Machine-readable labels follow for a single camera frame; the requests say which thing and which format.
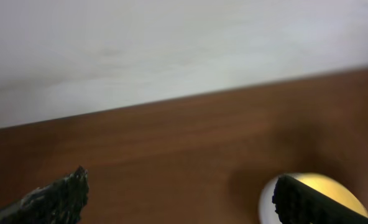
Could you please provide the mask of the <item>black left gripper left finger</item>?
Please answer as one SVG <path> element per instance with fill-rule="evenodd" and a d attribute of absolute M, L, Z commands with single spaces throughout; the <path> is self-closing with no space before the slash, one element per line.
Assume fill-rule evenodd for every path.
<path fill-rule="evenodd" d="M 68 224 L 81 220 L 88 203 L 88 171 L 82 166 L 0 209 L 0 224 Z"/>

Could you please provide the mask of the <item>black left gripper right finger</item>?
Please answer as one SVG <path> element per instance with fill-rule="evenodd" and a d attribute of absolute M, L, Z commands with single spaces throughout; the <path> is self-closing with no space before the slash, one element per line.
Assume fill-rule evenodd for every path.
<path fill-rule="evenodd" d="M 368 224 L 368 218 L 289 176 L 275 184 L 272 203 L 283 224 Z"/>

